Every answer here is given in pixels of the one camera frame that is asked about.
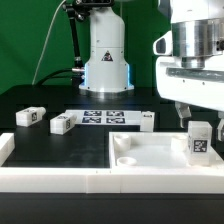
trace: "black table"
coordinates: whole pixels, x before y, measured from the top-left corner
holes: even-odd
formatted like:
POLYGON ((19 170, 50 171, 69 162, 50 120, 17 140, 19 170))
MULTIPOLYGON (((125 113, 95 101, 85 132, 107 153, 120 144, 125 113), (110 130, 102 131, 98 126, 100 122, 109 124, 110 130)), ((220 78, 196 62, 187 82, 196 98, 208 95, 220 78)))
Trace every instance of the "black table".
MULTIPOLYGON (((14 132, 16 142, 4 167, 108 168, 109 132, 139 131, 139 126, 76 125, 64 136, 50 134, 50 119, 67 109, 153 111, 155 131, 186 131, 179 127, 174 103, 151 88, 105 100, 80 96, 70 86, 23 85, 2 94, 0 105, 0 134, 14 132), (30 106, 46 108, 43 120, 16 127, 15 112, 30 106)), ((214 128, 219 123, 212 110, 192 107, 192 115, 214 128)), ((223 157, 223 143, 215 140, 215 131, 212 145, 223 157)), ((223 195, 1 193, 0 223, 222 223, 223 206, 223 195)))

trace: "black sticker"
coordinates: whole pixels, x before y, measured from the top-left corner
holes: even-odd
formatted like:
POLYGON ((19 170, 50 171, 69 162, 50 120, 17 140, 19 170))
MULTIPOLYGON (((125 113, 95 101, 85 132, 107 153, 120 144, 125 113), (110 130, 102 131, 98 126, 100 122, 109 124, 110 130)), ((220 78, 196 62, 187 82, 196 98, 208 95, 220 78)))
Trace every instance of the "black sticker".
POLYGON ((194 140, 194 152, 207 152, 207 140, 194 140))
POLYGON ((37 112, 32 113, 32 121, 36 121, 37 120, 37 112))
POLYGON ((152 118, 152 115, 146 115, 146 114, 144 114, 143 117, 152 118))
POLYGON ((124 111, 107 111, 108 117, 124 117, 124 111))
POLYGON ((102 111, 92 110, 92 111, 85 111, 84 116, 102 116, 102 111))
POLYGON ((106 54, 103 56, 102 61, 113 61, 113 58, 109 51, 107 51, 106 54))
POLYGON ((66 129, 69 129, 70 127, 71 127, 71 120, 68 119, 68 120, 66 121, 66 129))
POLYGON ((32 112, 34 112, 35 110, 34 109, 26 109, 26 110, 24 110, 23 112, 26 112, 26 113, 32 113, 32 112))
POLYGON ((189 135, 188 136, 188 149, 191 148, 191 136, 189 135))
POLYGON ((62 119, 62 120, 65 120, 65 119, 67 119, 68 117, 66 117, 66 116, 58 116, 57 117, 57 119, 62 119))
POLYGON ((224 129, 221 130, 221 141, 224 141, 224 129))
POLYGON ((108 124, 125 124, 124 118, 107 118, 108 124))
POLYGON ((82 119, 83 124, 98 124, 101 123, 101 118, 99 117, 84 117, 82 119))

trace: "green background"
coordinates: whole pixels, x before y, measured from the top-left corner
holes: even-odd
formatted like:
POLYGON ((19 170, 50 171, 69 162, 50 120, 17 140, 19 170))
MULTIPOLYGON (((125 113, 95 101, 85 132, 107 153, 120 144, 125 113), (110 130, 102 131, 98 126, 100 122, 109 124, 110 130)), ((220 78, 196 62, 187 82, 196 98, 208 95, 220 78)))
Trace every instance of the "green background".
MULTIPOLYGON (((0 93, 12 86, 32 84, 52 17, 62 0, 14 0, 0 2, 0 93)), ((157 0, 116 2, 113 10, 124 19, 125 59, 136 87, 156 85, 153 42, 169 29, 169 21, 157 11, 157 0)), ((83 61, 89 59, 89 21, 77 24, 83 61)), ((37 80, 53 71, 73 66, 73 49, 67 14, 60 9, 54 23, 37 80)), ((52 80, 47 84, 68 84, 52 80)))

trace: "black cable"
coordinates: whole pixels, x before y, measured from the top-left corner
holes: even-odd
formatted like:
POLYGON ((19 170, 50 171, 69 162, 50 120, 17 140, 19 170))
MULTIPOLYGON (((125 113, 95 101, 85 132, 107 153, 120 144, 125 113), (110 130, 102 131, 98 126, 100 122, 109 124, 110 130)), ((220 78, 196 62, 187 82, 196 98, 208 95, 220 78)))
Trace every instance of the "black cable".
POLYGON ((70 3, 65 3, 63 5, 63 8, 67 12, 69 22, 70 22, 71 32, 72 32, 73 51, 74 51, 74 58, 75 58, 74 67, 81 68, 83 67, 83 62, 82 62, 82 58, 80 54, 78 33, 77 33, 77 27, 76 27, 76 19, 78 18, 78 12, 70 3))
POLYGON ((54 77, 50 77, 49 79, 66 79, 66 78, 72 78, 74 77, 74 75, 65 75, 65 76, 54 76, 54 77))
POLYGON ((61 73, 65 73, 65 72, 72 72, 72 68, 66 68, 66 69, 61 69, 55 72, 52 72, 50 75, 46 76, 45 78, 41 79, 40 81, 38 81, 36 83, 36 86, 41 86, 46 80, 54 77, 55 75, 61 74, 61 73))

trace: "white robot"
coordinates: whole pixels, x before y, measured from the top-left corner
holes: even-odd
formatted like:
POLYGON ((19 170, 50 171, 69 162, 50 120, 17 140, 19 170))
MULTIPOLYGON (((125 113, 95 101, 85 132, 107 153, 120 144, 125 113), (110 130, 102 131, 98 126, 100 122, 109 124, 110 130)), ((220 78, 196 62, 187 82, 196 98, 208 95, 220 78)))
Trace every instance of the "white robot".
POLYGON ((155 41, 157 87, 175 101, 181 126, 189 105, 219 112, 218 139, 224 140, 224 0, 160 0, 171 31, 155 41))
MULTIPOLYGON (((77 0, 66 6, 70 22, 74 17, 78 21, 90 17, 91 56, 84 66, 84 81, 79 85, 81 94, 98 98, 133 94, 129 65, 124 59, 125 24, 109 7, 113 3, 114 0, 77 0)), ((74 21, 71 25, 74 40, 74 21)))

